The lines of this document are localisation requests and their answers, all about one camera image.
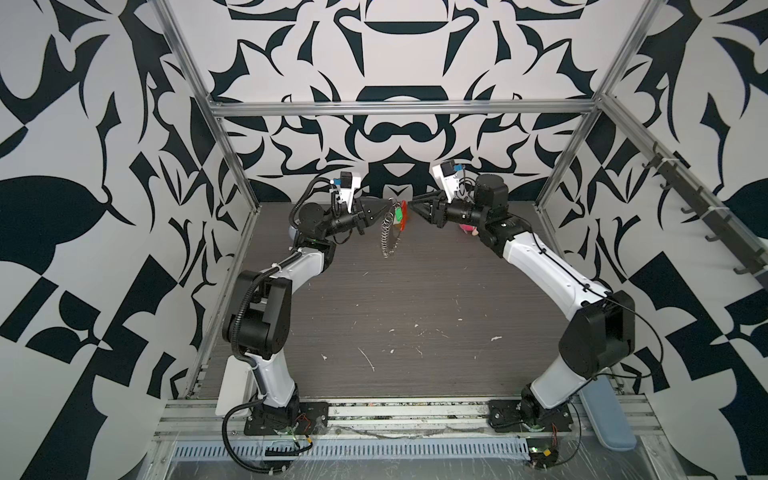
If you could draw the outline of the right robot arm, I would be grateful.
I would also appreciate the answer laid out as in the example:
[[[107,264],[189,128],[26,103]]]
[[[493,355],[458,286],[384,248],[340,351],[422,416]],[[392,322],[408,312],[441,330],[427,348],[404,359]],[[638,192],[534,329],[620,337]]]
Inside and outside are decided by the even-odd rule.
[[[460,196],[457,175],[438,182],[439,190],[410,201],[410,211],[439,228],[449,222],[475,228],[481,242],[533,281],[568,322],[557,357],[524,387],[511,422],[540,430],[574,394],[634,352],[634,300],[589,280],[557,256],[527,220],[510,211],[508,188],[499,176],[472,180],[470,198]]]

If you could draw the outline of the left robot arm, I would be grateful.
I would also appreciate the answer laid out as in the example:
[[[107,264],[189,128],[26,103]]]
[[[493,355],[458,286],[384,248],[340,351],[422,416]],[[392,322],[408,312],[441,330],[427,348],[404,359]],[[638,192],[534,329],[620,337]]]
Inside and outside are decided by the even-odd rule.
[[[296,205],[289,214],[293,246],[284,260],[259,271],[241,272],[235,283],[222,338],[230,346],[216,414],[261,408],[292,420],[298,416],[299,388],[284,352],[291,330],[292,297],[331,265],[335,237],[363,234],[395,206],[362,196],[327,208]]]

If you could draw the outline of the pink plush doll black hair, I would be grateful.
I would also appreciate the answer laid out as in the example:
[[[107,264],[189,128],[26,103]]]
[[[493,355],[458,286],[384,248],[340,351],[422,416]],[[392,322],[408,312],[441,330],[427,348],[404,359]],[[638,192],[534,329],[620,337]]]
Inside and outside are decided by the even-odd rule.
[[[464,225],[464,224],[460,224],[460,225],[459,225],[459,227],[460,227],[460,229],[461,229],[461,230],[462,230],[462,231],[463,231],[465,234],[468,234],[468,235],[472,235],[472,236],[477,236],[477,235],[478,235],[478,231],[477,231],[477,228],[476,228],[476,227],[474,227],[474,226],[471,226],[471,225]]]

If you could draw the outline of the blue grey pad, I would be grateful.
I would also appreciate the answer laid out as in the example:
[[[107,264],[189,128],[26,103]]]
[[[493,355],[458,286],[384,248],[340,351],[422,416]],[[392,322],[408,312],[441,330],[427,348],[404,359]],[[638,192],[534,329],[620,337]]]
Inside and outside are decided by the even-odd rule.
[[[635,449],[636,437],[614,389],[606,378],[591,381],[578,395],[592,430],[603,447],[614,452]]]

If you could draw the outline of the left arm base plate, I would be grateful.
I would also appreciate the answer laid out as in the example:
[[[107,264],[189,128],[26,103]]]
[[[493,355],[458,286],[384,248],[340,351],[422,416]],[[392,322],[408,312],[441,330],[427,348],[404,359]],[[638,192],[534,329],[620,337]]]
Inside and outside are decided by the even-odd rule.
[[[330,404],[327,402],[291,402],[285,407],[256,406],[244,428],[246,436],[266,436],[283,431],[306,435],[327,426]]]

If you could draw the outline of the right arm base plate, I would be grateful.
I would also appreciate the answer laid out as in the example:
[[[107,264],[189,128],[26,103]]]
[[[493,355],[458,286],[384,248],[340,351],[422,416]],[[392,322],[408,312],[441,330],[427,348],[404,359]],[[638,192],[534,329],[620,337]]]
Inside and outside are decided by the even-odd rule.
[[[497,433],[570,432],[574,420],[568,404],[543,409],[530,399],[496,399],[487,406],[487,423]]]

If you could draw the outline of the black wall hook rail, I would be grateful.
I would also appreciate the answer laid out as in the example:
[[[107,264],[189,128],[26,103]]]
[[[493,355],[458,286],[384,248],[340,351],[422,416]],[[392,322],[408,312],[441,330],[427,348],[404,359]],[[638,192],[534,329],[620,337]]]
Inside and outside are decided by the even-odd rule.
[[[723,201],[704,185],[684,160],[675,157],[654,142],[642,147],[647,158],[643,169],[660,176],[662,194],[657,205],[657,220],[662,225],[662,210],[671,192],[683,202],[681,214],[702,221],[710,231],[708,242],[721,243],[739,262],[736,275],[750,275],[767,289],[767,244],[753,233]]]

